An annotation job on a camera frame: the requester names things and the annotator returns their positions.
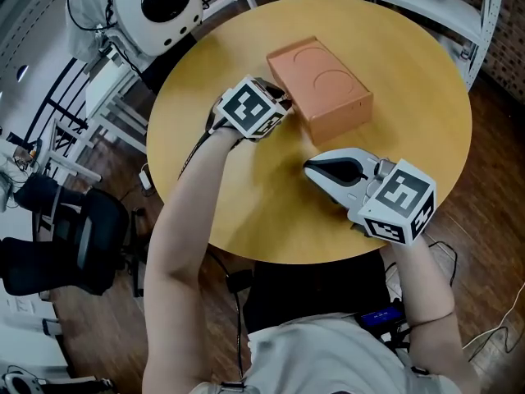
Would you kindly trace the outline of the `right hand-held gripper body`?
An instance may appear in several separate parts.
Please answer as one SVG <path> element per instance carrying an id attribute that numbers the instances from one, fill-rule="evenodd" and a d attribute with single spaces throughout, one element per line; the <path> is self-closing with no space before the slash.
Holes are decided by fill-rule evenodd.
<path id="1" fill-rule="evenodd" d="M 404 159 L 376 157 L 366 176 L 363 205 L 349 209 L 348 219 L 366 236 L 411 245 L 436 209 L 436 183 Z"/>

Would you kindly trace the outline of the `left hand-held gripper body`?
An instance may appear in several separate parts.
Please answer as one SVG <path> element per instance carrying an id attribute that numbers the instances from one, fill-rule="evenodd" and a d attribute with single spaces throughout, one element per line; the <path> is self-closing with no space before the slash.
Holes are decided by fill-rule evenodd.
<path id="1" fill-rule="evenodd" d="M 262 77 L 247 75 L 211 108 L 208 134 L 229 127 L 242 139 L 263 139 L 290 113 L 283 108 L 283 99 L 291 99 L 283 89 Z"/>

